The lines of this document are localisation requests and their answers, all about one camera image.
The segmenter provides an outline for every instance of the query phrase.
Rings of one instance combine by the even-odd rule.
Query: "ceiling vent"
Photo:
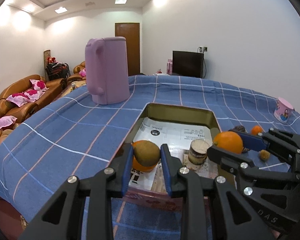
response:
[[[91,5],[95,5],[95,4],[96,4],[95,2],[86,2],[86,7],[91,6]]]

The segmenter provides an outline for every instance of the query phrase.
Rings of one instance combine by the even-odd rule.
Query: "white wall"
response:
[[[0,93],[28,75],[44,75],[44,22],[24,11],[0,7]]]
[[[284,97],[300,112],[300,17],[288,0],[164,1],[143,8],[144,73],[165,70],[172,50],[207,46],[206,78]]]
[[[95,9],[69,14],[46,23],[45,49],[70,71],[84,61],[84,50],[92,38],[114,37],[114,24],[140,23],[140,69],[142,70],[142,10]]]

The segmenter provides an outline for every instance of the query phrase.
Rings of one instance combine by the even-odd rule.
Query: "wall socket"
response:
[[[203,53],[205,51],[208,51],[208,47],[204,47],[204,46],[199,47],[199,53]]]

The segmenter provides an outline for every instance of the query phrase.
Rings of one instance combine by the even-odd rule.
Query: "blue gripper pad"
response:
[[[172,195],[172,189],[171,189],[171,176],[170,176],[170,170],[167,162],[167,157],[165,155],[163,145],[160,148],[161,153],[161,164],[162,164],[162,171],[163,171],[163,177],[164,177],[164,183],[166,185],[166,191],[169,196]]]
[[[243,141],[243,147],[254,150],[256,152],[266,149],[266,144],[263,142],[263,139],[260,136],[255,136],[243,132],[238,132],[237,134]]]
[[[122,174],[122,190],[121,190],[122,196],[124,196],[127,193],[129,181],[130,181],[130,174],[131,174],[132,161],[133,161],[132,145],[130,145],[130,147],[126,151],[128,151],[128,156]]]

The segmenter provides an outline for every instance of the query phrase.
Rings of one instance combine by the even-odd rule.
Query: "wooden door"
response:
[[[140,24],[116,23],[115,36],[126,38],[128,75],[140,74]]]

